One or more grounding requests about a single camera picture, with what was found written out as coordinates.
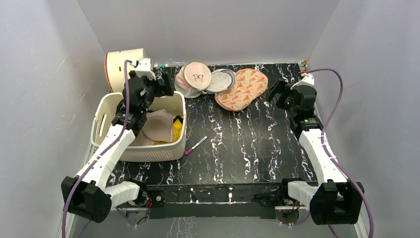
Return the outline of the cream plastic laundry basket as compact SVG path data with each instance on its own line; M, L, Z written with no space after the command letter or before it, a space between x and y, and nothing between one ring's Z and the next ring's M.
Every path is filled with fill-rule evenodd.
M91 143L93 146L99 147L105 139L116 115L116 107L122 99L123 95L119 92L109 93L102 97L92 124ZM179 138L172 140L170 143L157 145L158 138L163 139L164 134L170 134L171 132L164 132L163 127L152 129L150 125L147 125L125 149L120 160L126 162L162 162L182 158L186 147L187 125L184 96L175 91L173 96L155 98L149 110L152 112L165 110L173 117L180 116L183 122Z

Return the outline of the white mesh laundry bag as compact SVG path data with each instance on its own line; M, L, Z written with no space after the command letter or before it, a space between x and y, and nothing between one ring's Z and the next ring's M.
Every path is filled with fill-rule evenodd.
M175 76L174 88L185 98L199 97L211 83L211 71L202 62L193 61L181 67Z

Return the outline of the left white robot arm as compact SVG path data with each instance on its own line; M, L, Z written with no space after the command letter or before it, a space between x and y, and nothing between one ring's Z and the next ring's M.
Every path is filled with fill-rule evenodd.
M133 71L125 74L122 99L104 140L83 169L74 177L65 177L61 183L65 202L63 225L68 213L101 223L111 209L123 203L146 204L148 193L141 189L139 182L130 179L110 187L106 183L126 148L144 126L154 99L173 94L174 79L167 72L161 74L161 79L136 76Z

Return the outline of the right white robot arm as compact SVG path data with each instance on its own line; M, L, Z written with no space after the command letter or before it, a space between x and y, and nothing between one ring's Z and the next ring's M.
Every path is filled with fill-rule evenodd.
M301 178L282 180L279 200L285 205L299 202L308 208L317 225L355 224L362 206L358 188L336 166L336 158L322 136L323 125L315 114L317 92L311 84L292 85L278 81L267 101L279 95L276 106L289 114L290 127L304 148L317 176L317 186Z

